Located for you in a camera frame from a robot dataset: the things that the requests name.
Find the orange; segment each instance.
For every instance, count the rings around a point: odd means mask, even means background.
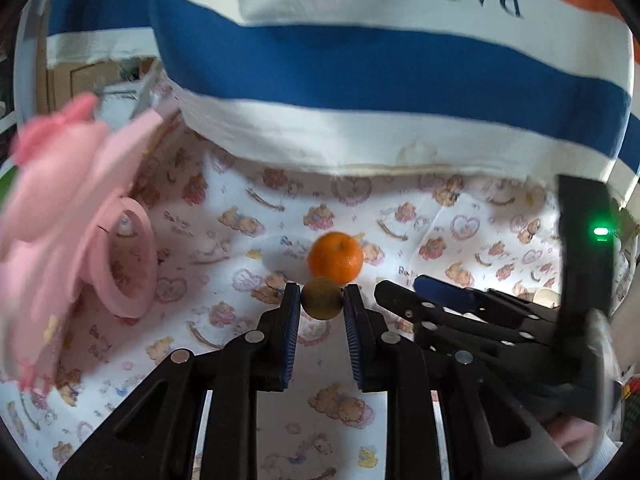
[[[314,276],[345,285],[362,270],[364,253],[354,237],[345,233],[328,233],[316,240],[306,260]]]

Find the pink plastic ring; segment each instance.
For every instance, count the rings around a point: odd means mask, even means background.
[[[140,266],[136,267],[137,287],[124,294],[116,284],[111,272],[109,246],[122,214],[131,220],[138,237],[140,248]],[[87,249],[86,278],[104,304],[119,317],[138,318],[151,306],[156,291],[158,261],[154,243],[151,220],[144,208],[131,198],[117,198],[104,215],[104,221],[98,223],[94,237]]]

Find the pink plastic object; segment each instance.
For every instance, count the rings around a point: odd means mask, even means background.
[[[55,381],[71,306],[82,282],[117,316],[140,317],[153,301],[157,264],[145,210],[126,195],[149,140],[177,101],[148,110],[117,133],[93,120],[83,94],[20,132],[17,181],[0,215],[0,361],[23,387]],[[123,293],[109,261],[122,215],[140,248],[136,286]]]

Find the black device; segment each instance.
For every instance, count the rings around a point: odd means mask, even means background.
[[[620,398],[601,341],[615,222],[600,182],[561,175],[558,202],[559,310],[429,276],[415,280],[415,292],[379,283],[377,304],[414,324],[411,342],[364,308],[357,286],[345,289],[353,377],[363,392],[389,395],[386,478],[441,478],[431,390],[442,407],[453,479],[580,478],[543,423],[570,415],[602,426]],[[460,316],[466,313],[476,319]]]
[[[256,394],[289,384],[300,288],[222,350],[172,352],[62,466],[58,480],[191,479],[207,391],[212,391],[201,478],[256,478]]]

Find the patterned white sheet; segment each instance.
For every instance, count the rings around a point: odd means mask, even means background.
[[[286,280],[305,283],[306,251],[324,232],[360,240],[366,264],[356,282],[372,308],[377,281],[410,286],[423,273],[529,298],[540,286],[558,290],[558,213],[554,198],[538,189],[482,176],[285,172],[237,159],[193,132],[150,167],[137,195],[158,247],[148,315],[116,319],[86,290],[68,330],[58,389],[42,397],[0,384],[0,415],[46,479],[169,352],[224,345],[279,303]],[[126,222],[121,233],[131,234]],[[117,238],[112,253],[123,283],[132,240]],[[619,280],[625,262],[621,252]],[[410,332],[393,316],[388,323]],[[357,391],[342,316],[303,316],[289,390],[261,394],[259,402],[270,404],[258,406],[261,479],[383,478],[386,399]]]

